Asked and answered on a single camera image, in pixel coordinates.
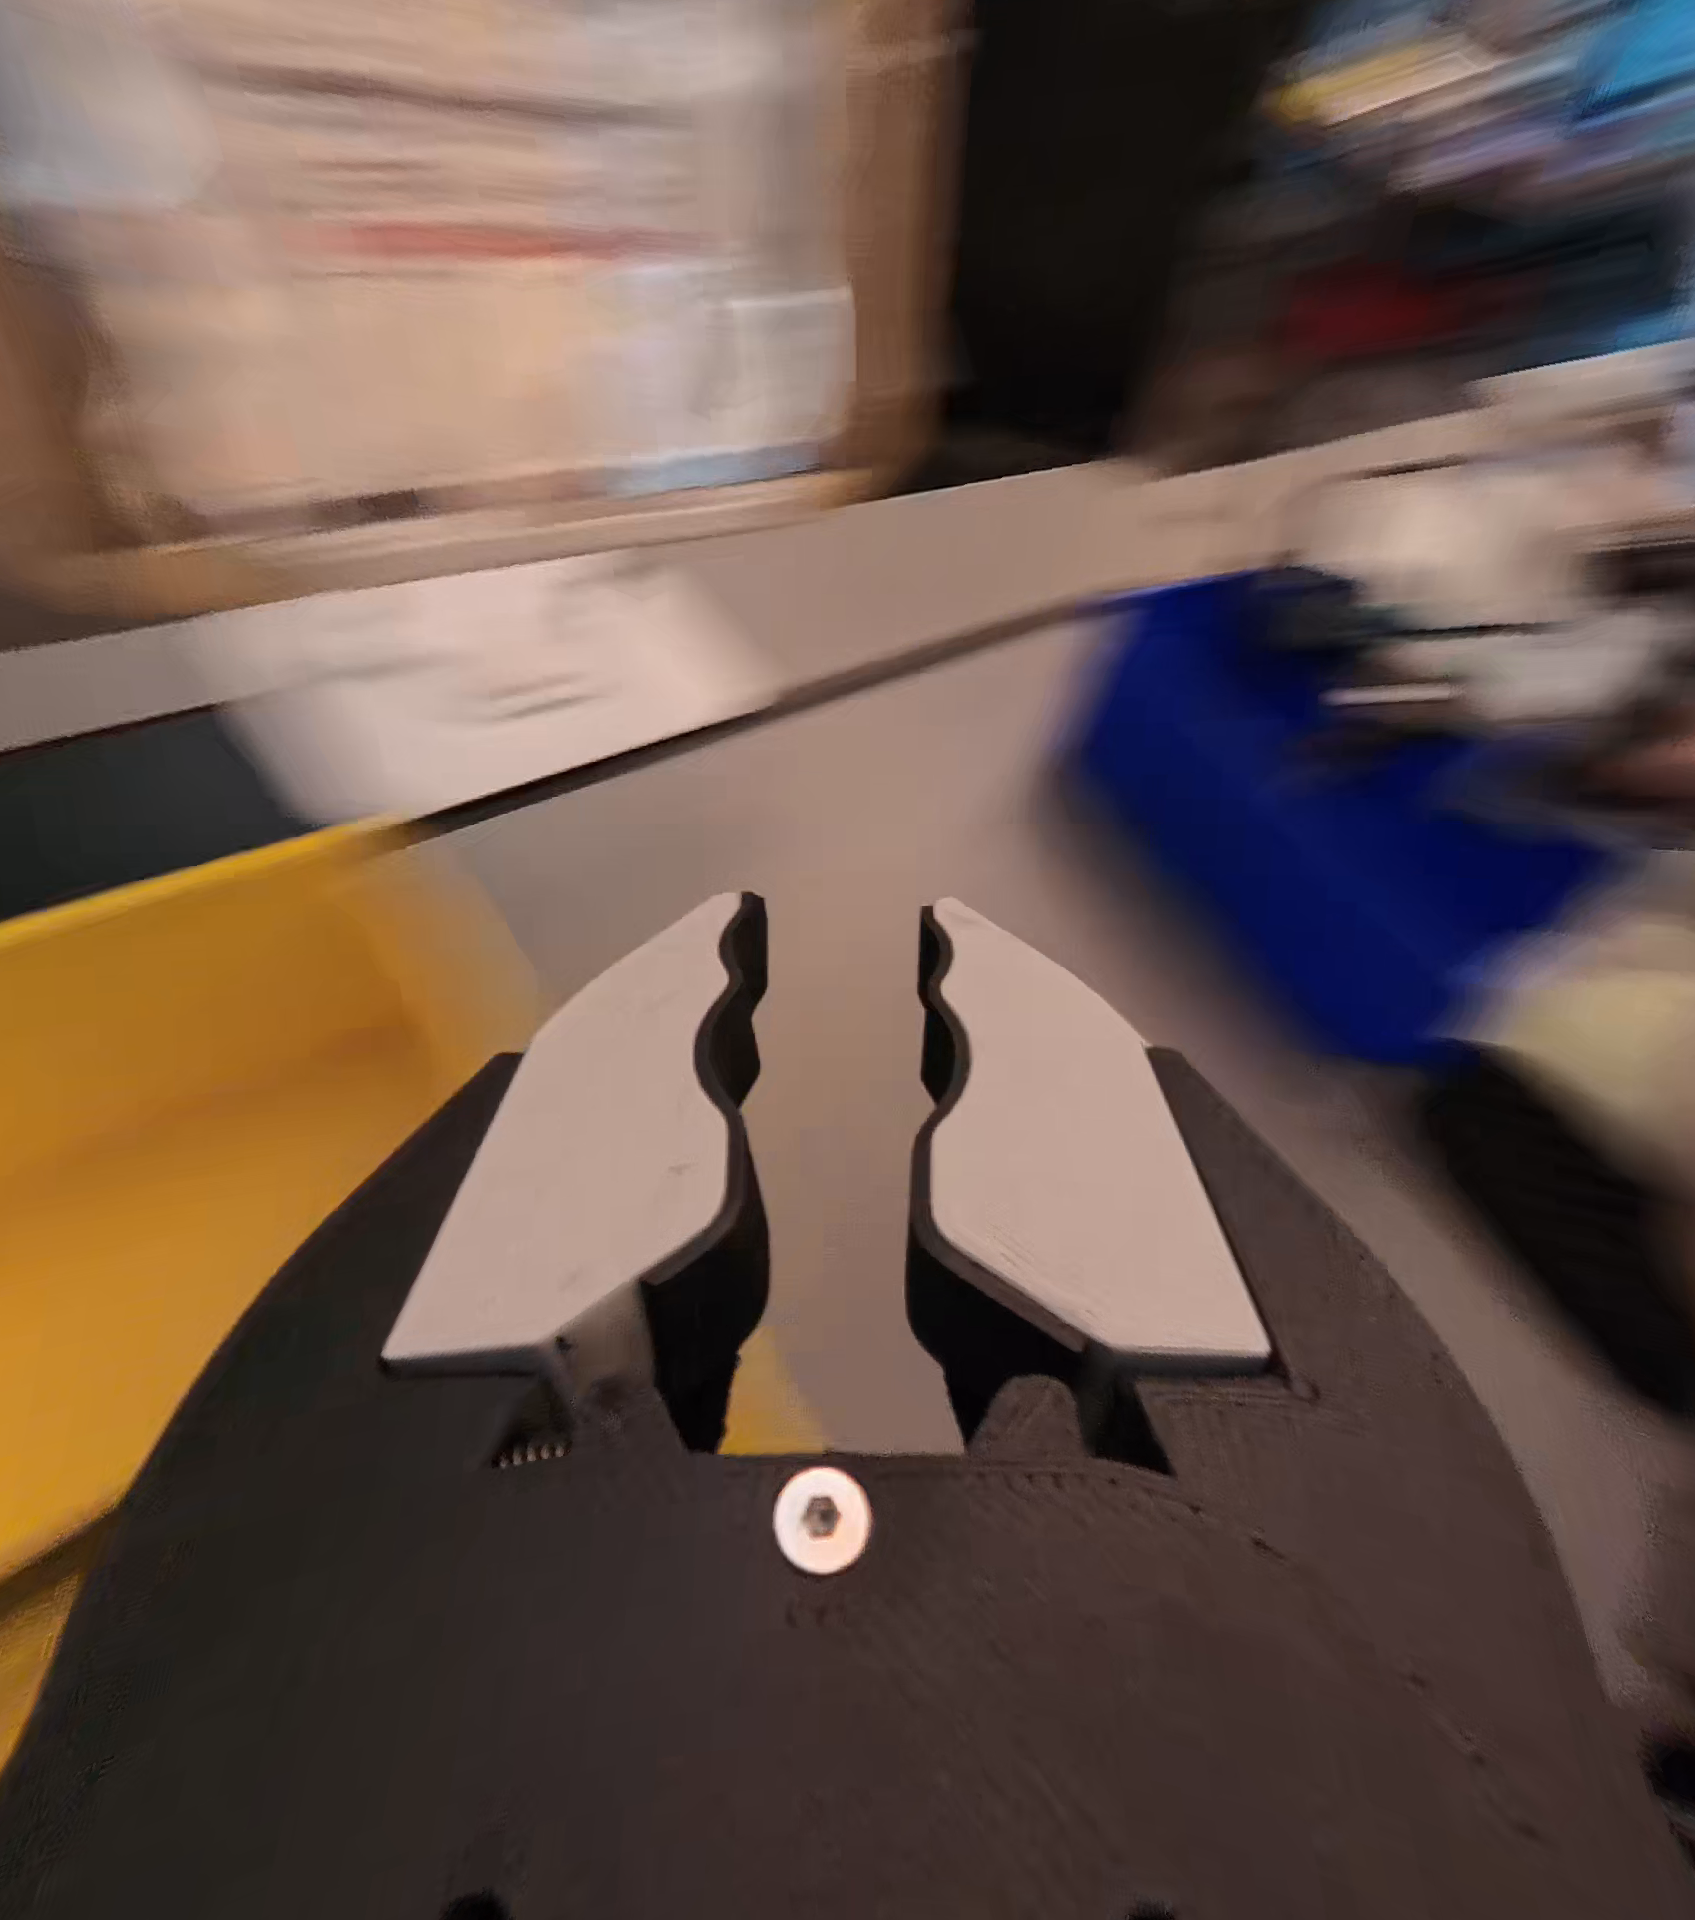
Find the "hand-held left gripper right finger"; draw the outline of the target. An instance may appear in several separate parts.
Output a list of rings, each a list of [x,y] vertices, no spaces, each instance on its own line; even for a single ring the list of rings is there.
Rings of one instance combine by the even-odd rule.
[[[1153,1050],[957,898],[923,906],[917,955],[907,1326],[959,1439],[1051,1380],[1091,1455],[1155,1455],[1143,1384],[1267,1380],[1271,1333]]]

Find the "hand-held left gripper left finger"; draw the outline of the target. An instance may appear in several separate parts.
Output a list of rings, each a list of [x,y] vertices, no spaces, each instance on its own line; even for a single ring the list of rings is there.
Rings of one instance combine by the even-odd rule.
[[[730,890],[546,1020],[386,1334],[390,1376],[528,1380],[558,1422],[644,1387],[688,1450],[720,1450],[770,1292],[742,1112],[766,987],[764,898]]]

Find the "blue plastic bin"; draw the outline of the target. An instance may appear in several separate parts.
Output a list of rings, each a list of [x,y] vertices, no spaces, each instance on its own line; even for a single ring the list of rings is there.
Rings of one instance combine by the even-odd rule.
[[[1513,749],[1349,749],[1323,673],[1263,637],[1265,600],[1239,572],[1107,603],[1061,764],[1309,1047],[1429,1066],[1627,853],[1519,799]]]

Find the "yellow plastic bin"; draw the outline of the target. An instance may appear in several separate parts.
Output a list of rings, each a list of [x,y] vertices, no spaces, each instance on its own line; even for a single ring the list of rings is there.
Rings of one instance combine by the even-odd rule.
[[[350,829],[0,924],[0,1916],[794,1905],[764,1474],[380,1366],[522,1059],[436,902]]]

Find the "background shelf clutter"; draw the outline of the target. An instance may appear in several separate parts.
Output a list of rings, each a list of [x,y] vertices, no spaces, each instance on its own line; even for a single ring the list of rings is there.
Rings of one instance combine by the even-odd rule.
[[[1173,472],[1455,414],[1695,298],[1695,4],[1315,4],[1193,231],[1133,444]]]

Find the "white sign stand base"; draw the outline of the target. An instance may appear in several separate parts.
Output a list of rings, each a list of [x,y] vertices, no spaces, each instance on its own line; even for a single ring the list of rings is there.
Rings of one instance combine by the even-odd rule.
[[[784,679],[676,566],[586,556],[202,621],[192,660],[278,792],[414,822],[770,709]]]

